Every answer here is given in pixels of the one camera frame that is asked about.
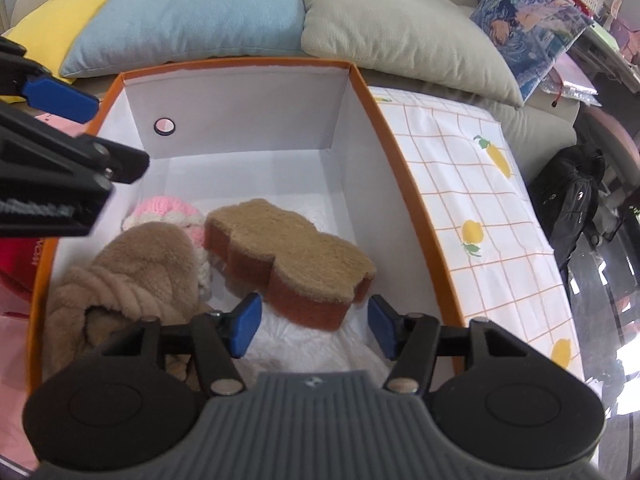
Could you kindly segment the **blue pillow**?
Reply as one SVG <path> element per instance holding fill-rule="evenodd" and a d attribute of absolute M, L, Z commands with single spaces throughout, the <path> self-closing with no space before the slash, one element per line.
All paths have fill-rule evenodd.
<path fill-rule="evenodd" d="M 168 62 L 299 56 L 303 0 L 107 0 L 70 47 L 67 78 Z"/>

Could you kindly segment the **blue floral bag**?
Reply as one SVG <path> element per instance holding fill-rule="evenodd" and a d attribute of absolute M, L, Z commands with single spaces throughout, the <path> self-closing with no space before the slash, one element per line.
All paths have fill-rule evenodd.
<path fill-rule="evenodd" d="M 592 23 L 570 0 L 480 0 L 471 21 L 506 61 L 523 101 Z"/>

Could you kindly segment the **brown bear-shaped sponge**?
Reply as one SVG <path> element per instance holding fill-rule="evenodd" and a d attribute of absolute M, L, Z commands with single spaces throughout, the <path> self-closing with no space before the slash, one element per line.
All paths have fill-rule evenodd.
<path fill-rule="evenodd" d="M 338 330 L 376 277 L 373 260 L 356 245 L 262 198 L 211 211 L 205 248 L 232 283 L 260 292 L 278 315 L 314 330 Z"/>

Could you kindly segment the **red lidded candy box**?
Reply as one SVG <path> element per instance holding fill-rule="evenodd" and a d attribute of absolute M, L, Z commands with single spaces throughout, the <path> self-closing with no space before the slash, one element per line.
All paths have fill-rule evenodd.
<path fill-rule="evenodd" d="M 2 312 L 28 312 L 43 245 L 43 238 L 2 238 Z"/>

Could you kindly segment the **yellow pillow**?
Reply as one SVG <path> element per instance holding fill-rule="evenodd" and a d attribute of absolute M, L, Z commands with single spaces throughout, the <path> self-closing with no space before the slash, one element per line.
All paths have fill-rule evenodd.
<path fill-rule="evenodd" d="M 81 31 L 108 0 L 49 0 L 2 34 L 26 49 L 26 58 L 41 64 L 56 79 L 72 84 L 61 75 L 62 65 Z"/>

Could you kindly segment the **checked lemon tablecloth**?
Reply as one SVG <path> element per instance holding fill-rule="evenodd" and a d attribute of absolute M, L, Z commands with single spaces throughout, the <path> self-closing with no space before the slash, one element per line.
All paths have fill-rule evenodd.
<path fill-rule="evenodd" d="M 499 123 L 436 96 L 371 93 L 434 229 L 456 320 L 484 316 L 582 378 L 560 272 Z"/>

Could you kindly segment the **orange cardboard box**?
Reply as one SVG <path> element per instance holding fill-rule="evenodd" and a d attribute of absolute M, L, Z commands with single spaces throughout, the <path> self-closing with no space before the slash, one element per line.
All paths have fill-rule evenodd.
<path fill-rule="evenodd" d="M 145 198 L 211 211 L 252 198 L 294 210 L 375 262 L 371 292 L 399 312 L 463 322 L 428 214 L 427 170 L 355 66 L 312 58 L 230 58 L 134 70 L 108 89 L 88 133 L 141 148 L 151 163 L 117 185 L 90 235 L 42 248 L 26 344 L 26 384 L 42 379 L 52 285 L 90 261 Z"/>

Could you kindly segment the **white crinkled cloth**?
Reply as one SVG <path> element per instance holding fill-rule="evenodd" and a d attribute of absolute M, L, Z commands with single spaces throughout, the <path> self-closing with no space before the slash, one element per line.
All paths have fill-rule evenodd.
<path fill-rule="evenodd" d="M 224 292 L 242 298 L 255 292 L 243 285 L 232 283 L 224 275 L 222 262 L 205 248 L 205 222 L 203 246 L 212 270 L 209 283 L 214 298 Z M 314 330 L 294 324 L 272 310 L 262 298 L 262 322 L 248 345 L 239 368 L 244 378 L 252 382 L 261 372 L 329 373 L 365 370 L 379 384 L 386 376 L 388 366 L 367 343 L 363 326 L 363 304 L 366 297 L 347 311 L 341 327 L 335 332 Z"/>

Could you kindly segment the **black backpack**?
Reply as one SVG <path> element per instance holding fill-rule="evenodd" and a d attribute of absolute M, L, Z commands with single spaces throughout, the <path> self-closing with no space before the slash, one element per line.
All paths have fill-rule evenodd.
<path fill-rule="evenodd" d="M 559 150 L 527 187 L 561 273 L 597 212 L 598 187 L 604 172 L 600 148 L 581 143 Z"/>

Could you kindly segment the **brown plush towel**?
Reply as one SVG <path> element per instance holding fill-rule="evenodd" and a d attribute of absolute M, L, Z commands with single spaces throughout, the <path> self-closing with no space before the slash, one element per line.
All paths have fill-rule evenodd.
<path fill-rule="evenodd" d="M 163 222 L 122 232 L 91 262 L 68 268 L 49 292 L 42 378 L 49 379 L 140 318 L 182 325 L 205 312 L 199 268 L 190 237 Z"/>

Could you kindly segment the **grey-beige pillow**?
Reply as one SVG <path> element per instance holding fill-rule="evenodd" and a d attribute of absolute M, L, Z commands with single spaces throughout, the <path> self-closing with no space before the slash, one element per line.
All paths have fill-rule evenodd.
<path fill-rule="evenodd" d="M 309 55 L 523 104 L 497 47 L 449 0 L 303 2 L 300 44 Z"/>

